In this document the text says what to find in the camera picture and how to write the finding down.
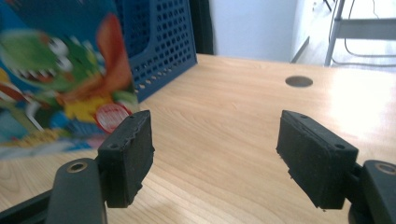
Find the wooden table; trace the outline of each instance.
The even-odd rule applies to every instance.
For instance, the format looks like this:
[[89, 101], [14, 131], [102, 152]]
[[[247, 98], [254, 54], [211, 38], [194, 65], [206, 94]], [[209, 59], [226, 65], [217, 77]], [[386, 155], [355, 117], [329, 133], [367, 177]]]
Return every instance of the wooden table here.
[[[154, 164], [133, 205], [109, 223], [347, 223], [317, 209], [276, 153], [283, 109], [306, 114], [360, 149], [358, 163], [396, 163], [396, 74], [199, 55], [141, 104]], [[295, 88], [285, 79], [310, 77]], [[59, 166], [95, 151], [0, 162], [0, 210], [51, 188]]]

